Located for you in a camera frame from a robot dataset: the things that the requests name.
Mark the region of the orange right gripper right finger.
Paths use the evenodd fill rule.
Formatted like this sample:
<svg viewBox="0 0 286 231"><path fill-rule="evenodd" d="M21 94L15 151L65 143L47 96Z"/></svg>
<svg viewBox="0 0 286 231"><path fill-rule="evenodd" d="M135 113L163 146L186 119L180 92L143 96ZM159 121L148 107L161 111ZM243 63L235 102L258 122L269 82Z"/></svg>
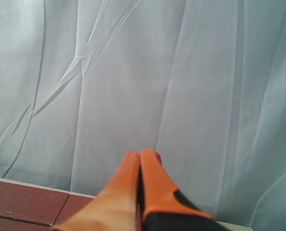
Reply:
<svg viewBox="0 0 286 231"><path fill-rule="evenodd" d="M180 191L152 149L141 152L143 231L226 231L215 218L200 210Z"/></svg>

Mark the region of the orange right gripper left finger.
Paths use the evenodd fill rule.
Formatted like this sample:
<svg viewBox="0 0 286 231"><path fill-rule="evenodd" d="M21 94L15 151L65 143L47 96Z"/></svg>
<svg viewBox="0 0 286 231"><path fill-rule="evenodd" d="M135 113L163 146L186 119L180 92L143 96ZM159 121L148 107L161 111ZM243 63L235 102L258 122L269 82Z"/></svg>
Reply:
<svg viewBox="0 0 286 231"><path fill-rule="evenodd" d="M114 176L84 208L52 231L134 231L137 222L137 191L140 155L127 152Z"/></svg>

